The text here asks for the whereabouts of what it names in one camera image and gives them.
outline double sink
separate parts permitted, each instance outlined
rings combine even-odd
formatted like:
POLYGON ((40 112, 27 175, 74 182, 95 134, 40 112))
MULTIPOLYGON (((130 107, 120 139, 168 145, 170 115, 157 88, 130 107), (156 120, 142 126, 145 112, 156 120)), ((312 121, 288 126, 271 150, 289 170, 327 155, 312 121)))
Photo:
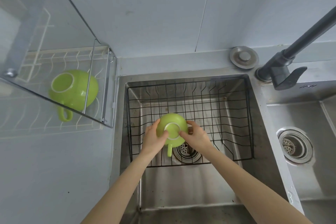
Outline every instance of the double sink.
MULTIPOLYGON (((336 73, 325 62, 308 68, 284 91, 238 68, 120 77, 110 184, 137 157, 146 126, 177 112, 313 223, 336 222, 336 73)), ((158 153, 122 219, 218 222, 254 220, 215 168, 187 145, 171 158, 165 147, 158 153)))

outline drain strainer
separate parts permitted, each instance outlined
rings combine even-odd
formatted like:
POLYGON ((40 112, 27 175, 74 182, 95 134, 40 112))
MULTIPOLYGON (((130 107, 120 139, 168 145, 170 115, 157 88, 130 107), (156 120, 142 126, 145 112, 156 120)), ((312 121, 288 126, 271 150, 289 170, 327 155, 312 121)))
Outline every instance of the drain strainer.
POLYGON ((300 131, 286 129, 279 134, 283 154, 295 163, 306 163, 313 156, 313 147, 308 137, 300 131))
POLYGON ((195 163, 201 158, 201 154, 191 148, 187 143, 183 143, 181 146, 173 148, 175 157, 185 164, 195 163))

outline person's left arm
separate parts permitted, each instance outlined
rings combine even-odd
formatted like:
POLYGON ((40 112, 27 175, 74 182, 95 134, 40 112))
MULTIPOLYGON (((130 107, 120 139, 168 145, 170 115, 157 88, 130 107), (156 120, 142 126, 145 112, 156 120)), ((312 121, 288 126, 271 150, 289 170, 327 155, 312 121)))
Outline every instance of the person's left arm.
POLYGON ((154 156, 162 149, 168 137, 167 131, 159 138, 156 136, 159 122, 160 119, 146 128, 140 154, 92 208, 81 222, 82 224, 118 224, 120 222, 142 174, 154 156))

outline black metal wire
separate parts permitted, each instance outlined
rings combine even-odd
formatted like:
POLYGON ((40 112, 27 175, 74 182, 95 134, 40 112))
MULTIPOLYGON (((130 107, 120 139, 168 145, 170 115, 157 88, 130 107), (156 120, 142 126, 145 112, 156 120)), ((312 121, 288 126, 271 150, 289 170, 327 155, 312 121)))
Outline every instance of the black metal wire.
MULTIPOLYGON (((139 154, 141 144, 143 142, 142 137, 145 134, 145 127, 146 125, 152 125, 153 120, 155 120, 155 116, 161 117, 162 115, 169 113, 169 111, 172 111, 169 109, 169 107, 174 108, 174 111, 180 115, 183 115, 185 119, 190 119, 190 120, 201 120, 203 124, 201 125, 204 130, 210 129, 210 132, 208 132, 209 136, 211 136, 211 141, 213 145, 219 150, 219 146, 216 145, 216 142, 221 141, 221 144, 224 145, 224 152, 229 153, 231 155, 231 159, 233 161, 241 161, 241 160, 248 160, 254 158, 254 147, 253 147, 253 128, 252 128, 252 121, 251 121, 251 111, 250 111, 250 103, 249 103, 249 90, 248 90, 248 82, 246 78, 237 78, 235 80, 244 80, 243 89, 242 90, 231 90, 231 91, 225 91, 227 84, 227 79, 221 79, 221 80, 215 80, 215 81, 198 81, 198 82, 182 82, 182 83, 167 83, 167 84, 160 84, 160 85, 150 85, 150 86, 139 86, 139 87, 129 87, 127 89, 127 101, 128 101, 128 132, 129 132, 129 147, 130 147, 130 154, 131 154, 131 161, 133 158, 139 154), (221 88, 217 89, 218 86, 221 86, 218 82, 225 83, 221 88), (183 91, 183 96, 177 96, 177 85, 179 84, 184 84, 184 91, 183 91), (208 89, 209 93, 207 92, 203 93, 204 90, 207 88, 207 84, 209 84, 208 89), (168 90, 167 86, 174 85, 174 89, 170 89, 170 95, 168 96, 168 90), (188 85, 191 86, 191 96, 186 96, 186 91, 188 85), (164 86, 165 94, 158 90, 158 87, 164 86), (137 98, 137 99, 130 99, 129 97, 129 89, 130 88, 143 88, 145 87, 145 93, 148 95, 148 98, 137 98), (157 94, 157 98, 152 98, 151 93, 153 92, 150 90, 150 88, 155 89, 155 93, 157 94), (234 94, 238 94, 238 99, 235 99, 234 94), (140 104, 139 107, 130 107, 130 103, 132 101, 137 101, 137 103, 141 103, 141 101, 145 101, 145 103, 149 104, 148 106, 143 106, 140 104), (242 101, 246 106, 242 108, 230 108, 229 103, 233 103, 233 101, 242 101), (210 104, 210 109, 206 108, 205 104, 210 104), (144 114, 145 109, 150 108, 150 113, 149 114, 144 114), (230 110, 232 113, 238 112, 239 116, 243 117, 237 117, 235 115, 232 115, 230 113, 230 110), (146 120, 146 116, 150 115, 150 121, 146 120), (229 119, 229 122, 224 122, 222 118, 229 119), (132 119, 137 119, 138 124, 132 123, 132 119), (209 123, 209 119, 211 119, 211 122, 209 125, 206 125, 205 120, 209 123), (214 119, 219 119, 219 124, 214 124, 214 119), (243 124, 232 124, 232 119, 236 120, 242 120, 243 124), (139 132, 134 134, 134 129, 138 128, 139 132), (219 134, 220 139, 215 139, 215 134, 219 134), (229 134, 232 138, 232 140, 227 139, 223 137, 225 134, 229 134), (138 142, 132 141, 132 138, 138 137, 138 142), (239 147, 249 147, 250 151, 249 154, 244 154, 244 156, 240 156, 238 159, 235 154, 232 152, 232 150, 228 147, 227 144, 231 145, 238 145, 239 147), (133 146, 138 146, 139 151, 137 153, 133 152, 132 147, 133 146)), ((167 164, 167 162, 163 163, 163 151, 159 153, 161 155, 161 161, 159 163, 155 163, 156 165, 153 165, 152 162, 150 163, 149 167, 167 167, 167 166, 181 166, 181 165, 198 165, 198 164, 207 164, 209 162, 204 162, 203 156, 201 155, 201 161, 197 160, 194 162, 193 159, 191 159, 191 163, 186 163, 180 161, 180 164, 173 163, 172 158, 170 159, 170 164, 167 164)))

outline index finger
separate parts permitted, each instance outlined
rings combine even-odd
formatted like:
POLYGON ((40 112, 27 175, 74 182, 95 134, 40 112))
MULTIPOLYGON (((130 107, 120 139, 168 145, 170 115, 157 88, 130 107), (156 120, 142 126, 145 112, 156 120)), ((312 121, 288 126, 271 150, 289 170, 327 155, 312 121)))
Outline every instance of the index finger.
POLYGON ((189 125, 191 125, 193 128, 194 128, 194 127, 199 127, 199 125, 198 125, 196 122, 194 122, 193 120, 187 120, 187 123, 188 123, 189 125))
POLYGON ((154 129, 156 130, 156 128, 158 127, 159 122, 160 122, 160 118, 157 119, 157 120, 153 123, 152 128, 154 128, 154 129))

